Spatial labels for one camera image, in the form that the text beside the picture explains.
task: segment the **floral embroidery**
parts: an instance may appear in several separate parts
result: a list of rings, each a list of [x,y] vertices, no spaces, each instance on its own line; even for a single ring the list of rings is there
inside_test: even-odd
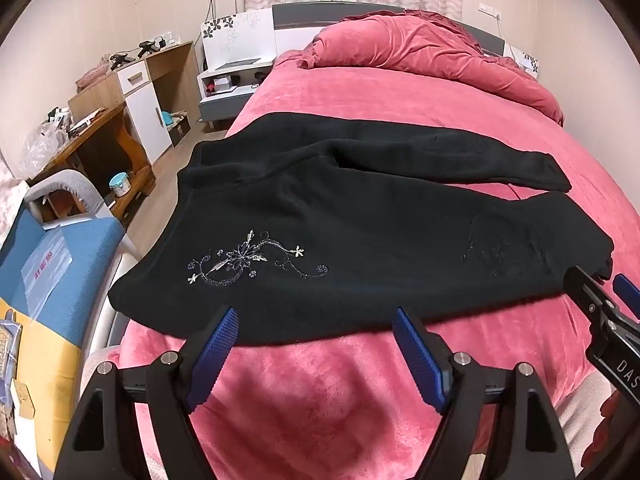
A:
[[[236,282],[240,276],[244,273],[245,269],[249,269],[249,278],[254,278],[257,275],[255,269],[251,269],[252,262],[267,262],[267,258],[260,252],[260,249],[263,246],[270,245],[280,249],[286,260],[276,260],[274,264],[278,267],[282,267],[283,269],[293,269],[295,270],[300,278],[306,280],[307,278],[320,278],[324,276],[328,269],[324,265],[318,265],[316,267],[317,274],[307,274],[306,272],[302,272],[299,270],[291,261],[290,254],[293,254],[295,258],[299,258],[304,256],[305,250],[300,248],[299,245],[296,245],[295,249],[286,249],[283,245],[277,241],[273,240],[269,237],[268,231],[263,231],[260,234],[262,238],[258,243],[252,244],[251,241],[254,238],[254,230],[251,229],[249,234],[246,236],[246,240],[238,245],[233,251],[227,251],[225,253],[224,250],[220,249],[216,254],[220,258],[220,261],[216,263],[213,267],[211,267],[208,271],[205,271],[203,268],[203,264],[207,263],[211,256],[210,254],[206,254],[203,256],[200,261],[193,260],[189,265],[189,270],[199,270],[197,274],[193,274],[190,278],[187,278],[189,284],[195,283],[198,278],[202,278],[205,282],[209,283],[209,285],[214,286],[224,286],[231,285],[231,283]],[[231,278],[226,278],[224,280],[214,280],[209,277],[213,272],[222,270],[234,270],[236,273]]]

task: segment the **pink comforter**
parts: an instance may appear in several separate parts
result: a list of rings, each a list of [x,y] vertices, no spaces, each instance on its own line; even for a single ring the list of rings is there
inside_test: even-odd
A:
[[[554,120],[442,78],[378,68],[304,70],[296,66],[300,55],[280,57],[229,135],[268,112],[305,112],[464,128],[520,150],[551,153],[573,184],[570,196],[613,238],[614,272],[640,282],[638,215]],[[511,200],[535,193],[503,184],[470,187]],[[611,293],[609,284],[606,289]],[[555,404],[591,371],[584,357],[587,320],[565,296],[430,330],[484,365],[532,363]],[[120,366],[148,364],[181,343],[132,322]],[[139,406],[137,412],[145,450],[159,460],[148,410]],[[191,420],[220,480],[404,480],[414,475],[439,417],[422,402],[393,336],[379,333],[234,348]],[[480,444],[487,431],[484,425]]]

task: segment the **white cabinet door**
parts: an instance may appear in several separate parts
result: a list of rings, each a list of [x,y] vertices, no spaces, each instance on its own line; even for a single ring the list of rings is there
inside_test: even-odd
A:
[[[147,84],[133,92],[125,101],[140,143],[149,162],[153,164],[171,145],[169,132],[162,120],[156,90],[152,84]]]

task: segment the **black sweater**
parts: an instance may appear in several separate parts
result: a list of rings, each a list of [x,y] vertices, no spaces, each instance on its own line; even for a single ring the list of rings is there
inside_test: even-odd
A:
[[[550,192],[508,201],[444,183]],[[565,270],[610,272],[612,240],[545,153],[464,130],[274,113],[201,142],[160,239],[109,293],[185,338],[222,304],[239,344],[282,344],[557,294]]]

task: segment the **cabinet handle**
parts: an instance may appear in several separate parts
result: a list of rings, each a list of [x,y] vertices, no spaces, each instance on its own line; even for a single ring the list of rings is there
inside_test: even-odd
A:
[[[162,120],[162,114],[160,110],[158,110],[158,107],[156,107],[156,115],[158,116],[158,121],[160,121],[160,126],[164,128],[164,121]]]
[[[138,72],[138,73],[135,73],[134,75],[127,77],[127,81],[129,81],[130,83],[133,83],[133,81],[135,79],[138,79],[139,77],[142,77],[142,72]]]

